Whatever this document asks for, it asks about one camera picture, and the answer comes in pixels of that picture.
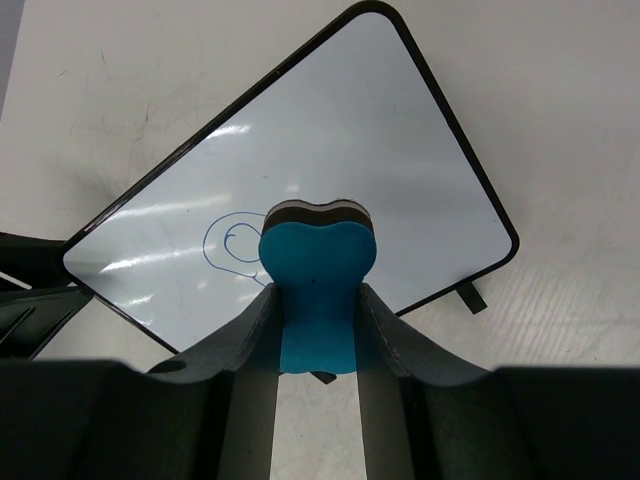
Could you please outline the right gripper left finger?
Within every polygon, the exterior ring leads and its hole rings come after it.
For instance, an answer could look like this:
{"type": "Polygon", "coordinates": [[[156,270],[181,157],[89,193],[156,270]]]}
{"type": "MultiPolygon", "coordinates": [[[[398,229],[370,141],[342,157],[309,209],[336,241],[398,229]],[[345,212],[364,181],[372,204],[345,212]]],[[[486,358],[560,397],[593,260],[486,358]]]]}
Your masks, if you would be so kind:
{"type": "Polygon", "coordinates": [[[5,479],[265,479],[280,293],[142,373],[112,360],[1,365],[5,479]]]}

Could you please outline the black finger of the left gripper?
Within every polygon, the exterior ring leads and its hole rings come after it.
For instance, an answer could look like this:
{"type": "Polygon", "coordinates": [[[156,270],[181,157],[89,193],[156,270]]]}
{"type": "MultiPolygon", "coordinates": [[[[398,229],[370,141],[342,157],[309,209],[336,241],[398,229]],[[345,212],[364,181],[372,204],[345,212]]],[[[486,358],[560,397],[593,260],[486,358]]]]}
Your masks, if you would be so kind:
{"type": "Polygon", "coordinates": [[[93,298],[62,267],[65,242],[1,234],[1,357],[33,359],[93,298]]]}

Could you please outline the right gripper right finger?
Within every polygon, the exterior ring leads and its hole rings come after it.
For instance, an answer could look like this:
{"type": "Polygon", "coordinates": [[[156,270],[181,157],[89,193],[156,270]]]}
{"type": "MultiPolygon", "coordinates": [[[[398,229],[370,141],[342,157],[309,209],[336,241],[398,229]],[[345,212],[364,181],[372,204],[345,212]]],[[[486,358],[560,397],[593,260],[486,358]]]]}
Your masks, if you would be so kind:
{"type": "Polygon", "coordinates": [[[357,379],[371,479],[635,479],[635,368],[501,367],[450,353],[368,285],[357,379]]]}

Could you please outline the blue bone-shaped eraser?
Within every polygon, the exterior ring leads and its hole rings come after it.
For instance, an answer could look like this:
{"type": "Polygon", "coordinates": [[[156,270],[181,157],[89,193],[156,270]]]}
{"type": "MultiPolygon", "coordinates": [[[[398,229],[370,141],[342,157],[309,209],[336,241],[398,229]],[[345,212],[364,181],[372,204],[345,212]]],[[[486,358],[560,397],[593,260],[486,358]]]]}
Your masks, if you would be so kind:
{"type": "Polygon", "coordinates": [[[369,212],[346,199],[283,201],[265,217],[258,253],[282,296],[280,370],[354,372],[357,294],[377,256],[369,212]]]}

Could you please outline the white whiteboard black frame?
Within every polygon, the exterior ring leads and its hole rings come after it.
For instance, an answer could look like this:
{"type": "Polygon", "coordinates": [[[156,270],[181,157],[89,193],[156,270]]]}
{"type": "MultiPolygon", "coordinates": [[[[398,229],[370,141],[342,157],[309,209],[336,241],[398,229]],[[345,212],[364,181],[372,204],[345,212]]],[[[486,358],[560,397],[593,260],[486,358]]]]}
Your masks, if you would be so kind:
{"type": "Polygon", "coordinates": [[[365,280],[397,314],[508,263],[520,240],[406,23],[359,2],[65,245],[79,285],[172,352],[273,281],[268,211],[346,199],[370,214],[365,280]]]}

